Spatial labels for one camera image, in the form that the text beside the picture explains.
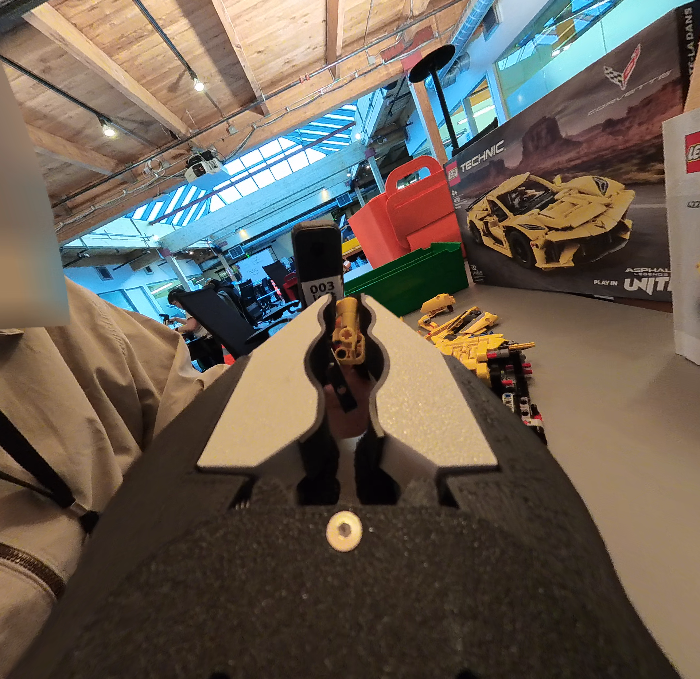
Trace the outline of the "dark green plastic tray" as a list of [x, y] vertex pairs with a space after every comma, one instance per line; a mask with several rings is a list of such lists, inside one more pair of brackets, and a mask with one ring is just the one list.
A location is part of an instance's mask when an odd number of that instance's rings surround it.
[[345, 294], [365, 293], [396, 316], [405, 316], [436, 295], [468, 286], [461, 245], [432, 243], [350, 281]]

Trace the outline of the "person's left hand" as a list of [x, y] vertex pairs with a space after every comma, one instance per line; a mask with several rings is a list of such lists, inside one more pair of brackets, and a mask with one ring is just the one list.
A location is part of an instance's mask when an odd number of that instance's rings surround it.
[[323, 387], [326, 395], [326, 415], [330, 433], [338, 443], [344, 439], [362, 436], [369, 422], [369, 404], [374, 380], [364, 365], [342, 366], [349, 391], [353, 394], [357, 407], [344, 412], [334, 392], [333, 386]]

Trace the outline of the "large yellow car panel part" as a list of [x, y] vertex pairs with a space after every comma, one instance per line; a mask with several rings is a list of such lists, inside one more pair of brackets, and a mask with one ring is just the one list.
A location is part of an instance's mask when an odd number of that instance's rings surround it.
[[419, 328], [428, 332], [425, 338], [434, 344], [483, 334], [498, 320], [498, 316], [482, 311], [479, 307], [472, 307], [463, 313], [455, 314], [442, 325], [432, 321], [435, 316], [435, 313], [427, 314], [418, 322]]

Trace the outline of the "dark toy car box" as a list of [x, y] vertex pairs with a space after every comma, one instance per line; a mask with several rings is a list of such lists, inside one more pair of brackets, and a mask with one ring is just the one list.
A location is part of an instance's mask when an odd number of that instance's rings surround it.
[[662, 124], [698, 39], [695, 0], [448, 162], [473, 281], [671, 300]]

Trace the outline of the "silver ventilation duct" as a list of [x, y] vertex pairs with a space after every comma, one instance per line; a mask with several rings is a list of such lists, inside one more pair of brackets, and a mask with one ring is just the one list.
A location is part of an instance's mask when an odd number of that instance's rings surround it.
[[469, 0], [450, 37], [450, 44], [455, 47], [455, 56], [462, 53], [481, 24], [490, 7], [496, 0]]

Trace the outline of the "partly built toy car model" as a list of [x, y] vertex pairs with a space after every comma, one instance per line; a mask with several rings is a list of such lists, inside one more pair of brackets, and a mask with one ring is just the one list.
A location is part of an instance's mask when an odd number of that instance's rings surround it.
[[530, 398], [529, 380], [533, 371], [524, 355], [524, 350], [533, 348], [534, 343], [510, 342], [496, 333], [471, 337], [434, 335], [428, 340], [444, 355], [457, 358], [547, 444], [543, 418]]

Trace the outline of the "black rod with round disc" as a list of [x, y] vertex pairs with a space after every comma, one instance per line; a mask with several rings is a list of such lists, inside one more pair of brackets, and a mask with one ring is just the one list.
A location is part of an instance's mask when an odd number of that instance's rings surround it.
[[408, 74], [408, 80], [413, 85], [416, 83], [424, 82], [429, 76], [433, 79], [433, 85], [440, 102], [441, 110], [444, 115], [444, 121], [447, 126], [448, 133], [450, 135], [450, 140], [452, 144], [452, 154], [456, 155], [459, 151], [459, 143], [456, 137], [453, 124], [451, 122], [451, 115], [447, 107], [447, 102], [445, 101], [444, 92], [440, 79], [438, 77], [438, 70], [450, 64], [453, 61], [456, 48], [453, 44], [446, 44], [433, 50], [430, 54], [423, 57], [419, 62], [415, 64], [412, 70]]

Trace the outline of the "grey desk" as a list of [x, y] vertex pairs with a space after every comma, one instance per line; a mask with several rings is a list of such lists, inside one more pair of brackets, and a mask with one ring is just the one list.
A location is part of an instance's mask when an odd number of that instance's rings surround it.
[[495, 313], [535, 342], [533, 401], [626, 592], [685, 678], [699, 677], [699, 367], [664, 303], [474, 285], [455, 311]]

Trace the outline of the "skylight windows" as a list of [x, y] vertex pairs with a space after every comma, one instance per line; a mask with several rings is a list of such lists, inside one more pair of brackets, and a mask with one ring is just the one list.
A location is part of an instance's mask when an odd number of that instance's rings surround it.
[[125, 214], [141, 222], [163, 222], [177, 227], [236, 202], [352, 144], [356, 102], [345, 104], [285, 136], [251, 149], [224, 167], [227, 178], [218, 184], [180, 185]]

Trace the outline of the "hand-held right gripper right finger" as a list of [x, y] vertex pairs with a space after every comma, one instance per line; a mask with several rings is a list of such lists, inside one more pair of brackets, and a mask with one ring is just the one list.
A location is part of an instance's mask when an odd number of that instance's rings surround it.
[[369, 424], [355, 450], [364, 505], [391, 505], [414, 480], [494, 472], [498, 461], [440, 351], [384, 308], [358, 297]]

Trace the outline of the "white ceiling projector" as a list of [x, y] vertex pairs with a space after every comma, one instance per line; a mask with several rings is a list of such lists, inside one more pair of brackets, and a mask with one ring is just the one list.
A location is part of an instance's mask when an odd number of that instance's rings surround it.
[[202, 189], [226, 183], [230, 179], [228, 171], [211, 150], [191, 154], [186, 164], [186, 181]]

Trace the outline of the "yellow curved fender assembly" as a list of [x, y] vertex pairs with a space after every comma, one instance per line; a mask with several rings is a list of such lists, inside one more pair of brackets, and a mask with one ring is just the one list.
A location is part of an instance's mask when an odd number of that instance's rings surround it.
[[365, 337], [361, 331], [358, 300], [346, 297], [336, 302], [335, 321], [328, 344], [326, 377], [343, 412], [356, 409], [357, 402], [342, 371], [365, 361]]

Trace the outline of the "instruction booklet with yellow car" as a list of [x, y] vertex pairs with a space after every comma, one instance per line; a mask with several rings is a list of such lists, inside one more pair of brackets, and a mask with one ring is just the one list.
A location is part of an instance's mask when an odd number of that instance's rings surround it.
[[677, 354], [699, 364], [699, 109], [663, 123]]

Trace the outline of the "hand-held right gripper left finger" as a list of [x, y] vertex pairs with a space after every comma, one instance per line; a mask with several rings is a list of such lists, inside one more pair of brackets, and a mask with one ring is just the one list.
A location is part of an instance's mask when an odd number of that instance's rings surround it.
[[213, 473], [277, 478], [306, 505], [339, 498], [339, 452], [326, 419], [331, 364], [324, 295], [255, 349], [197, 467]]

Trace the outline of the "black office chair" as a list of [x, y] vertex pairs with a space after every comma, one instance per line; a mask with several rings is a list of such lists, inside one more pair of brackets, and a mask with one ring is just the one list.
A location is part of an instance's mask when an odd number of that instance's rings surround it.
[[293, 320], [282, 316], [267, 326], [255, 330], [240, 312], [220, 298], [213, 288], [195, 291], [180, 290], [174, 298], [212, 337], [222, 344], [235, 359], [250, 354], [269, 338], [269, 332]]

